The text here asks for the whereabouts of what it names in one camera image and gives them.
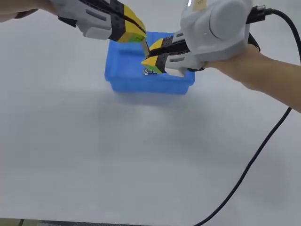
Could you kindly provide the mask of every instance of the blue plastic bin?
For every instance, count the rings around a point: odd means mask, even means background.
[[[147,32],[147,42],[173,35],[172,33]],[[145,56],[140,43],[110,41],[105,67],[105,79],[116,92],[155,92],[185,94],[195,82],[195,73],[186,72],[184,78],[169,74],[144,75],[141,64]]]

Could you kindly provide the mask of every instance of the black cable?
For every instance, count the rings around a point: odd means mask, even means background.
[[[301,40],[300,40],[298,30],[297,30],[296,26],[294,25],[294,23],[292,22],[292,20],[286,14],[284,14],[283,12],[275,10],[275,9],[267,9],[267,10],[265,10],[265,13],[266,13],[266,15],[271,15],[271,14],[277,15],[277,16],[283,18],[287,22],[287,24],[290,26],[290,28],[293,32],[295,40],[296,40],[298,51],[299,51],[299,57],[300,57],[300,61],[301,61]],[[234,188],[231,190],[231,192],[226,197],[226,199],[220,204],[220,206],[212,214],[210,214],[206,219],[202,220],[201,222],[197,223],[194,226],[201,226],[201,225],[207,223],[227,204],[227,202],[230,200],[230,198],[233,196],[233,194],[237,191],[237,189],[239,188],[239,186],[243,182],[243,180],[244,180],[245,176],[247,175],[250,167],[255,162],[255,160],[257,159],[257,157],[259,156],[259,154],[261,153],[261,151],[263,150],[263,148],[265,147],[267,142],[274,135],[274,133],[277,131],[277,129],[281,126],[281,124],[285,121],[285,119],[288,117],[288,115],[291,111],[292,111],[292,109],[289,107],[287,109],[287,111],[285,112],[285,114],[280,119],[280,121],[274,126],[274,128],[271,130],[271,132],[264,139],[263,143],[260,145],[260,147],[256,151],[255,155],[253,156],[253,158],[248,163],[248,165],[245,168],[243,174],[240,176],[238,182],[235,184]]]
[[[20,222],[19,222],[19,226],[22,226],[22,225],[23,225],[23,223],[24,223],[24,219],[20,220]]]

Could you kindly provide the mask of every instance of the white tabletop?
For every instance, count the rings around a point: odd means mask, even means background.
[[[179,28],[184,0],[124,2],[150,31]],[[299,0],[257,3],[301,30]],[[299,63],[276,16],[252,32],[264,54]],[[0,218],[191,226],[286,110],[209,69],[185,96],[116,94],[107,47],[44,12],[0,24]],[[299,225],[300,134],[293,112],[208,226]]]

